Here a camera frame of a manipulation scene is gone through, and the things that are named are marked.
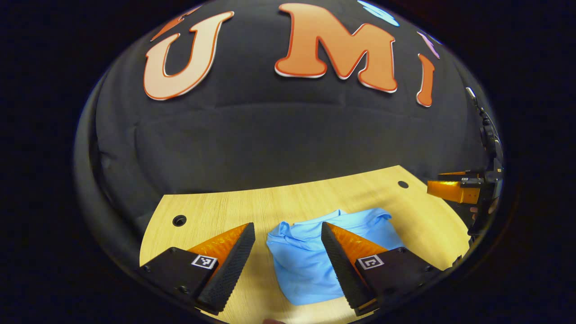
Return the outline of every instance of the black background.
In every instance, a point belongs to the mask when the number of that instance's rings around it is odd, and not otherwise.
[[[3,160],[14,164],[3,172],[8,322],[194,322],[133,282],[95,244],[75,201],[71,149],[82,106],[107,66],[131,42],[195,4],[4,4],[3,142],[13,148]],[[570,58],[563,45],[571,42],[564,33],[574,5],[418,0],[383,6],[437,36],[476,73],[498,110],[520,184],[506,235],[472,276],[465,300],[439,300],[432,306],[447,310],[428,320],[568,321],[575,282],[561,270],[574,252],[573,243],[563,242],[573,234],[562,218],[570,212],[561,211],[561,195],[574,192],[568,154],[574,82],[562,60]]]

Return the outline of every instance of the light wood tabletop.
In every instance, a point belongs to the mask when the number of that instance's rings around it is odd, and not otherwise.
[[[399,185],[408,184],[408,188]],[[281,221],[290,224],[318,218],[336,209],[355,213],[383,208],[405,246],[440,270],[468,250],[467,228],[442,199],[426,194],[426,185],[401,166],[289,186],[210,194],[165,195],[146,229],[140,264],[167,248],[188,250],[236,226],[254,222],[256,241],[242,275],[216,317],[239,324],[273,318],[287,324],[349,323],[359,319],[340,297],[304,306],[282,294],[267,234]],[[185,215],[175,227],[172,220]]]

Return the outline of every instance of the letter m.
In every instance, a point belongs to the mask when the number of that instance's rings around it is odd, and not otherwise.
[[[332,67],[345,80],[367,53],[366,67],[358,73],[360,83],[369,88],[395,92],[394,37],[382,29],[363,24],[352,35],[322,7],[285,3],[280,10],[290,13],[292,30],[288,55],[276,62],[275,70],[284,77],[319,78],[328,66],[318,58],[318,44],[328,53]]]

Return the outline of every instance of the orange letter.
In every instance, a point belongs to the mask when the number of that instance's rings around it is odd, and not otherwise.
[[[318,42],[328,53],[339,78],[345,80],[367,53],[366,67],[358,73],[360,83],[386,92],[397,89],[394,80],[394,37],[382,29],[363,24],[352,35],[328,10],[303,3],[285,3],[280,10],[290,13],[292,32],[288,55],[276,62],[284,77],[318,78],[327,65],[318,58]]]
[[[426,56],[418,54],[422,62],[422,85],[416,94],[416,101],[424,107],[432,106],[432,81],[434,80],[434,65]]]
[[[183,14],[182,16],[178,17],[178,18],[174,18],[172,20],[170,20],[166,26],[162,27],[162,29],[160,29],[160,31],[158,32],[158,34],[156,34],[156,36],[152,37],[152,39],[150,40],[151,42],[158,38],[160,35],[162,35],[163,33],[165,33],[167,30],[171,29],[172,27],[176,26],[177,24],[181,23],[184,20],[184,16],[187,16],[193,12],[195,12],[196,10],[198,10],[198,8],[200,8],[200,6],[188,11],[187,13]]]
[[[190,60],[184,70],[172,76],[164,70],[166,56],[172,44],[180,34],[174,34],[152,47],[146,57],[144,68],[144,91],[156,100],[166,100],[180,96],[197,86],[208,74],[216,52],[216,40],[222,23],[230,19],[234,12],[217,14],[190,28],[196,32],[192,42]]]

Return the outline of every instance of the folded shirt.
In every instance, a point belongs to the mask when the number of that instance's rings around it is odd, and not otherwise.
[[[324,302],[344,296],[320,238],[322,222],[342,227],[388,250],[404,246],[381,208],[347,214],[338,209],[313,220],[283,221],[270,233],[266,244],[274,258],[280,289],[294,305]]]

